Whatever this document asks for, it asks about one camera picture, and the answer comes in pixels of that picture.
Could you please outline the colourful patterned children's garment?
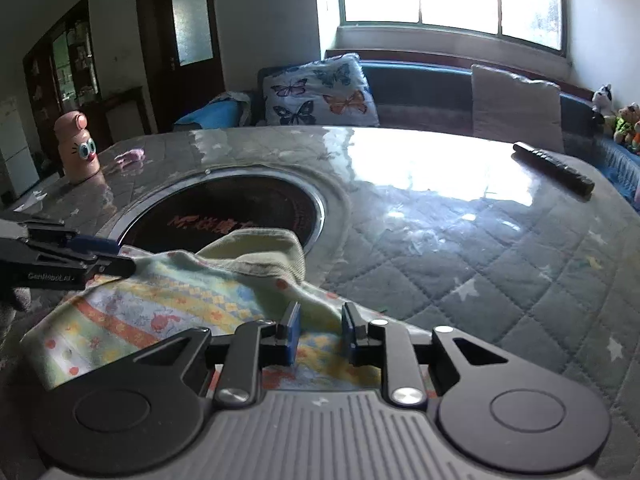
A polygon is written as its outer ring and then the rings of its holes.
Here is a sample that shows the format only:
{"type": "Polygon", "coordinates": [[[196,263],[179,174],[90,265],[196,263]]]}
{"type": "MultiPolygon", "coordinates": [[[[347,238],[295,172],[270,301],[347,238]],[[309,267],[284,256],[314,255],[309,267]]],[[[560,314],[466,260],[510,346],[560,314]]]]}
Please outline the colourful patterned children's garment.
{"type": "Polygon", "coordinates": [[[127,247],[136,272],[126,280],[95,278],[61,302],[21,340],[44,388],[52,389],[193,327],[231,334],[258,318],[280,320],[296,301],[302,333],[292,365],[264,369],[266,389],[375,388],[381,373],[354,367],[343,354],[343,298],[306,280],[293,232],[236,230],[192,254],[148,254],[127,247]]]}

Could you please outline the white refrigerator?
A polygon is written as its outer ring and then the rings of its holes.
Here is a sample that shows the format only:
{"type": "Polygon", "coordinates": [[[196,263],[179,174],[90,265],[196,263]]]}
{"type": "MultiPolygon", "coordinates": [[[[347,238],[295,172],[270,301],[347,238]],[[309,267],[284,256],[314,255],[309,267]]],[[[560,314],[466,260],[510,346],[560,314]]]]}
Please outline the white refrigerator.
{"type": "Polygon", "coordinates": [[[14,98],[1,102],[1,196],[13,202],[39,180],[14,98]]]}

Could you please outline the pink cartoon face bottle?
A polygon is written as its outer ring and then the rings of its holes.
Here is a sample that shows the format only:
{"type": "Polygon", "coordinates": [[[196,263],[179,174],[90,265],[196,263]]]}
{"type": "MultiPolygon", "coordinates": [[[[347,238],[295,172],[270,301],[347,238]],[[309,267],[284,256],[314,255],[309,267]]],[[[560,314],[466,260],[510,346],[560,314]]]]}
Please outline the pink cartoon face bottle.
{"type": "Polygon", "coordinates": [[[84,182],[101,169],[96,144],[87,126],[86,115],[78,110],[62,115],[54,124],[64,174],[73,184],[84,182]]]}

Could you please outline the small pink toy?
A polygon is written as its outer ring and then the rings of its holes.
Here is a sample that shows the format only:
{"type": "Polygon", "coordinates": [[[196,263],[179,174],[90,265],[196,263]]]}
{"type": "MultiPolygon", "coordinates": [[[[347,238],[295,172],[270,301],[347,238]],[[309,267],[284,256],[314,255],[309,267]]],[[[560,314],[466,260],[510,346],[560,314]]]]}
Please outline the small pink toy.
{"type": "Polygon", "coordinates": [[[114,163],[119,167],[126,167],[136,162],[145,160],[145,150],[143,148],[132,148],[114,157],[114,163]]]}

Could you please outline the dark wooden cabinet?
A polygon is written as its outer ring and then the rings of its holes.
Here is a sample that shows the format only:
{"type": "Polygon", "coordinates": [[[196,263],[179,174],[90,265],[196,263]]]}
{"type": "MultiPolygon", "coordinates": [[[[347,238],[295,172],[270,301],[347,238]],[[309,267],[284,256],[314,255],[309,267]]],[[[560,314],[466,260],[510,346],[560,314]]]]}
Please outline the dark wooden cabinet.
{"type": "Polygon", "coordinates": [[[55,121],[67,112],[84,113],[100,152],[124,139],[152,132],[143,90],[101,92],[91,37],[89,0],[64,14],[23,58],[25,82],[42,156],[62,162],[55,121]]]}

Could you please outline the dark wooden door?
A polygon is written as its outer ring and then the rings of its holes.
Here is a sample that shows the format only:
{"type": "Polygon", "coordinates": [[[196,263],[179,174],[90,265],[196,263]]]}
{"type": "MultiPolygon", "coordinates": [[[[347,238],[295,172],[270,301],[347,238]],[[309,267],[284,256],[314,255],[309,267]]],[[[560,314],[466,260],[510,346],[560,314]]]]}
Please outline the dark wooden door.
{"type": "Polygon", "coordinates": [[[136,0],[143,64],[157,130],[224,91],[214,0],[136,0]]]}

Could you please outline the black remote control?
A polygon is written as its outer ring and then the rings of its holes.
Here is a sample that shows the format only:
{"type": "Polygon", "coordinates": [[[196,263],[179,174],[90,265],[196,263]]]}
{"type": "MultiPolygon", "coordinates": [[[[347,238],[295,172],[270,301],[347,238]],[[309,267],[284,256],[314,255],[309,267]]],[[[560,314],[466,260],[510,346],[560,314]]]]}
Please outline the black remote control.
{"type": "Polygon", "coordinates": [[[593,180],[581,174],[575,168],[564,164],[539,148],[523,143],[512,144],[514,156],[537,171],[564,186],[582,198],[588,198],[594,189],[593,180]]]}

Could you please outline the blue sofa bench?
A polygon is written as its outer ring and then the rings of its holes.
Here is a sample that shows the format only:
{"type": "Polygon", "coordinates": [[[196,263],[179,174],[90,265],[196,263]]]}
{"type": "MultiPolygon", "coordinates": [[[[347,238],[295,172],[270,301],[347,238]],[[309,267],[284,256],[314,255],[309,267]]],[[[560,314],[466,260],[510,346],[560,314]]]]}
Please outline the blue sofa bench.
{"type": "MultiPolygon", "coordinates": [[[[377,50],[359,53],[380,124],[386,128],[472,133],[470,61],[434,55],[394,60],[377,50]]],[[[634,209],[639,208],[639,157],[597,130],[586,90],[560,84],[564,151],[596,167],[634,209]]]]}

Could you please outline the butterfly print pillow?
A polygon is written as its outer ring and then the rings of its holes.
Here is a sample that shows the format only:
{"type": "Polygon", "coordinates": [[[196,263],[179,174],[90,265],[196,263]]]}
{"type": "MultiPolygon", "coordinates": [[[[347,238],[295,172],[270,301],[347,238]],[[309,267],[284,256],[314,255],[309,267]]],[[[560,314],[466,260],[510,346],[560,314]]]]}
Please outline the butterfly print pillow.
{"type": "Polygon", "coordinates": [[[356,53],[280,68],[262,80],[262,96],[265,122],[270,126],[380,124],[356,53]]]}

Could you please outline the beige square cushion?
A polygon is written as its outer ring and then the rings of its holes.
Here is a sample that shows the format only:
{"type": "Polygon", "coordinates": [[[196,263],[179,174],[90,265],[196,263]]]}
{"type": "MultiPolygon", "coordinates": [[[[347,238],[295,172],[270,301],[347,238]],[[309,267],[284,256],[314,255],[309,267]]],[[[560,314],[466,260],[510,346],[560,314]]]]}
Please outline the beige square cushion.
{"type": "Polygon", "coordinates": [[[564,152],[557,84],[480,64],[472,66],[471,81],[474,136],[564,152]]]}

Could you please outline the colourful plush toys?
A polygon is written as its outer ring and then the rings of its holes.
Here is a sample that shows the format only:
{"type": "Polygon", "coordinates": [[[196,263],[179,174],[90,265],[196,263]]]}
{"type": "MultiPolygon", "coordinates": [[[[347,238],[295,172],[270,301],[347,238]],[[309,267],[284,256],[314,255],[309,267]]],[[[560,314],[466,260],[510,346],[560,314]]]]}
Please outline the colourful plush toys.
{"type": "Polygon", "coordinates": [[[631,153],[639,154],[640,110],[637,103],[622,107],[617,112],[613,140],[631,153]]]}

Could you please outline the black white plush toy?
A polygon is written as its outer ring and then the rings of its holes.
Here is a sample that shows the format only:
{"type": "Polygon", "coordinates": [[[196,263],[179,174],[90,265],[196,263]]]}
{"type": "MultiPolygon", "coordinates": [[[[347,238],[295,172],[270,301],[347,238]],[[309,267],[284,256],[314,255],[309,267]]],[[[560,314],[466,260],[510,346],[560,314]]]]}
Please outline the black white plush toy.
{"type": "Polygon", "coordinates": [[[612,84],[604,84],[593,93],[591,110],[597,125],[603,125],[608,118],[616,116],[613,110],[612,84]]]}

